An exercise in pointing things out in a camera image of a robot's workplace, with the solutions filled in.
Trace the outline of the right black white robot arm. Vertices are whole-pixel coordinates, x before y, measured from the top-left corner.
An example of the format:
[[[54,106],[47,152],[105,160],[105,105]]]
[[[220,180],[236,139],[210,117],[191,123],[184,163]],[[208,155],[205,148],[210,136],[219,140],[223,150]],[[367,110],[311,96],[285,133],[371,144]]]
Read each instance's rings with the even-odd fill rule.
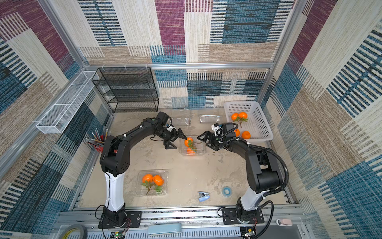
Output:
[[[242,224],[251,220],[262,222],[263,199],[283,191],[287,186],[289,172],[285,162],[273,150],[253,145],[237,136],[236,123],[215,123],[211,128],[212,131],[205,131],[197,139],[215,151],[226,149],[245,160],[249,187],[237,201],[236,221]]]

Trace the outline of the blue tape roll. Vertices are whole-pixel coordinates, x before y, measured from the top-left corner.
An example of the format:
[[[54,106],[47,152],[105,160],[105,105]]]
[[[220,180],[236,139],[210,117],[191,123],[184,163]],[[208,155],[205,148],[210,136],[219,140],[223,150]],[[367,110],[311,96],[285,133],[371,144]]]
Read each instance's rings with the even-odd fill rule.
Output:
[[[232,195],[232,189],[228,186],[224,186],[222,189],[222,196],[223,197],[230,197]]]

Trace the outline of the clear clamshell container back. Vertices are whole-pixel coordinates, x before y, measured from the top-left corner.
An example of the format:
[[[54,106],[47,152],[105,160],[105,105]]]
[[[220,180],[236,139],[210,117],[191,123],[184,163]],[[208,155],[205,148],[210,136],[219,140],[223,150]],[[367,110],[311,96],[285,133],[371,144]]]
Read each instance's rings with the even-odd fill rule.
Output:
[[[217,122],[220,122],[221,116],[219,116],[219,115],[200,115],[199,119],[200,119],[200,123],[215,124]]]

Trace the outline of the white plastic perforated basket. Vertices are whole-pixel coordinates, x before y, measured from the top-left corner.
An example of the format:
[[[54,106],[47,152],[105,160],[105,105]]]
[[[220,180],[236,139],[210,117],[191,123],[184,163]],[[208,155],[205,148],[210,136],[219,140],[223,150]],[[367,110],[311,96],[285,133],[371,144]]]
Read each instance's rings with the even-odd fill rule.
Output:
[[[228,122],[233,122],[232,115],[234,113],[244,112],[247,114],[247,121],[239,125],[241,133],[248,131],[250,138],[247,139],[250,143],[260,143],[271,141],[274,138],[270,125],[265,117],[265,114],[256,101],[231,101],[224,103],[224,110]]]

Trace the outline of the clear clamshell container front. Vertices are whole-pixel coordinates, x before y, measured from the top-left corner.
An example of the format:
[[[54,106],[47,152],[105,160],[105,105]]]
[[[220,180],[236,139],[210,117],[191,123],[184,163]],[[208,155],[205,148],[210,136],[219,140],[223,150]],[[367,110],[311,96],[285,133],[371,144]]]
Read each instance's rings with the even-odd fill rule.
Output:
[[[168,170],[142,170],[137,174],[137,196],[163,196],[168,192]]]

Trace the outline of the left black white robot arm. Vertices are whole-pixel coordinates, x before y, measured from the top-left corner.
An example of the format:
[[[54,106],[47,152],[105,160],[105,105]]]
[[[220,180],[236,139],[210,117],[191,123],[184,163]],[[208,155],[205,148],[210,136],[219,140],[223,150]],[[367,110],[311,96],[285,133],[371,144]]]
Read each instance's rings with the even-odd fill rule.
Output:
[[[99,219],[99,229],[121,228],[128,223],[123,184],[130,166],[130,150],[148,136],[159,136],[166,149],[176,149],[173,142],[177,138],[187,139],[180,128],[167,124],[169,118],[166,113],[159,112],[155,118],[144,119],[130,131],[105,139],[99,162],[106,179],[106,202]]]

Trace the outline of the pink white small device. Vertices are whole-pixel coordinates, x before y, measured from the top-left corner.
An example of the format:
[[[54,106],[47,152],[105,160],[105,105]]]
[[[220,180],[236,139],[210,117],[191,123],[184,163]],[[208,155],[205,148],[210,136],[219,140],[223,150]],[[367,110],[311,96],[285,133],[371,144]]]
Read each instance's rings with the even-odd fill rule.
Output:
[[[290,219],[276,219],[276,224],[281,227],[293,226],[292,220]]]

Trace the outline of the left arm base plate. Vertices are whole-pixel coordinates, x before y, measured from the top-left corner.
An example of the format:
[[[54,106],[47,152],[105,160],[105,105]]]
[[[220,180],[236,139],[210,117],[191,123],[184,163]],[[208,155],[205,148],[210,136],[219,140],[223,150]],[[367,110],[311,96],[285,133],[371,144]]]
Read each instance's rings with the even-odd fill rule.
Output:
[[[98,229],[127,229],[139,228],[142,211],[112,212],[106,210],[101,215]]]

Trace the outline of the orange pair with leaves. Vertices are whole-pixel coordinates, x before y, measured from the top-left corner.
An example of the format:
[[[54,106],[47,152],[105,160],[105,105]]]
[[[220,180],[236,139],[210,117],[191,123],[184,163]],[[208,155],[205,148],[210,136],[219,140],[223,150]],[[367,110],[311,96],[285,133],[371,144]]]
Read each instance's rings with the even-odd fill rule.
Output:
[[[248,121],[248,114],[246,112],[234,113],[231,116],[231,120],[237,122],[242,127],[242,124]]]

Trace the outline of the clear clamshell container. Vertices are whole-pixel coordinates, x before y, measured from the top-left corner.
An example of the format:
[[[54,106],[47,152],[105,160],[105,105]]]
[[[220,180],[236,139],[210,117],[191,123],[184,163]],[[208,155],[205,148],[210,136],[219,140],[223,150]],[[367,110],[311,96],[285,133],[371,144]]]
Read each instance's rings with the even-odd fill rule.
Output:
[[[217,122],[220,122],[221,116],[219,116],[219,115],[200,115],[199,119],[200,119],[200,123],[215,124]]]
[[[191,118],[190,117],[172,118],[172,124],[176,127],[190,126],[191,125]]]
[[[168,192],[168,170],[142,170],[137,174],[137,196],[163,196]]]
[[[206,145],[197,136],[179,139],[179,154],[182,156],[202,156],[206,153]]]

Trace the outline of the red pencil cup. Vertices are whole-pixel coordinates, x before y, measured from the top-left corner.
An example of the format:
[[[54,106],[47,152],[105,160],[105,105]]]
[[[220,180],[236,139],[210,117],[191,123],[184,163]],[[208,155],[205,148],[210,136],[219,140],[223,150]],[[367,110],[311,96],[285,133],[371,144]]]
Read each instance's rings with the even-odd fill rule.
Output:
[[[108,128],[103,127],[102,129],[96,128],[90,134],[85,135],[85,143],[92,146],[97,152],[102,153],[105,140],[108,136]]]

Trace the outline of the blue stapler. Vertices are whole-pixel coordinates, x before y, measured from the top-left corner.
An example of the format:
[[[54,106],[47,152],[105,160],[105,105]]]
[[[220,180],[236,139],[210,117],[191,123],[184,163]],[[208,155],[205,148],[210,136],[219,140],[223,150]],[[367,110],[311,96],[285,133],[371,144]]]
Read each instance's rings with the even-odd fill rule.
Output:
[[[210,198],[210,194],[208,192],[199,191],[199,201],[204,202]]]

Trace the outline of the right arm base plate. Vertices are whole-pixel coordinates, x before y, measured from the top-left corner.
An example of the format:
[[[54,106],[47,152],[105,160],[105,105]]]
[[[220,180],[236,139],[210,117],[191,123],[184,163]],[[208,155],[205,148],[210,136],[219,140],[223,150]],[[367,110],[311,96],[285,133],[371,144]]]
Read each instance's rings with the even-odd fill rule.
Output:
[[[241,209],[223,207],[219,210],[219,215],[222,216],[225,225],[263,224],[265,222],[261,209],[243,211]]]

